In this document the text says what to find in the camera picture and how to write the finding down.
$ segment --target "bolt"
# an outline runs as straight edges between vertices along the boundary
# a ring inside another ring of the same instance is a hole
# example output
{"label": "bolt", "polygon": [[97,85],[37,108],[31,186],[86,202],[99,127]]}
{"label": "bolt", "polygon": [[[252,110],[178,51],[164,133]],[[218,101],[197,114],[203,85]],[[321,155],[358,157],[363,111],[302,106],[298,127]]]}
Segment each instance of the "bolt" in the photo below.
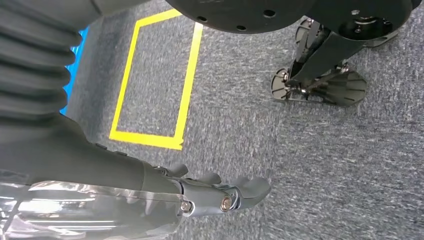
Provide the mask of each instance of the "bolt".
{"label": "bolt", "polygon": [[281,79],[283,83],[287,82],[287,80],[289,80],[289,74],[287,72],[282,72]]}
{"label": "bolt", "polygon": [[310,26],[312,26],[312,24],[314,23],[314,20],[312,18],[308,18],[307,19],[307,24]]}
{"label": "bolt", "polygon": [[192,204],[188,201],[183,201],[181,203],[181,210],[183,210],[184,212],[188,212],[190,211],[190,209],[192,209]]}
{"label": "bolt", "polygon": [[229,196],[225,196],[221,202],[221,211],[228,212],[231,208],[231,198]]}

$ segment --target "yellow tape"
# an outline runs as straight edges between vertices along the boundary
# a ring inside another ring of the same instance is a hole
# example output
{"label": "yellow tape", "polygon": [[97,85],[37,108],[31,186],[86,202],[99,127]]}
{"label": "yellow tape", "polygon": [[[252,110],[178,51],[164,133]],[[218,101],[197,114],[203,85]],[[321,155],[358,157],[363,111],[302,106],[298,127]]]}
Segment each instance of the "yellow tape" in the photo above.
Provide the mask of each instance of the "yellow tape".
{"label": "yellow tape", "polygon": [[174,137],[183,140],[186,120],[189,113],[190,97],[192,95],[193,80],[195,79],[196,65],[198,63],[200,42],[202,40],[203,25],[195,23],[193,39],[191,41],[190,57],[188,58],[187,72],[185,74],[184,88],[182,89],[181,103],[179,104],[178,119]]}
{"label": "yellow tape", "polygon": [[182,150],[184,129],[186,127],[187,116],[189,112],[190,96],[192,94],[193,80],[196,72],[196,64],[199,55],[200,43],[202,40],[203,25],[196,23],[194,25],[193,38],[191,42],[190,55],[188,58],[187,71],[182,90],[182,97],[178,111],[178,119],[176,121],[175,134],[171,136],[161,136],[153,134],[143,134],[134,132],[118,131],[118,122],[124,103],[125,92],[128,85],[128,79],[131,72],[134,52],[136,50],[137,39],[141,27],[165,21],[171,18],[181,16],[181,13],[175,9],[161,12],[159,14],[149,16],[138,20],[135,23],[134,33],[132,34],[131,44],[129,46],[128,58],[126,60],[125,70],[123,73],[122,84],[119,91],[118,101],[116,103],[115,114],[113,116],[112,126],[110,128],[109,138],[111,140],[122,141],[134,144],[143,144],[160,148],[168,148],[174,150]]}

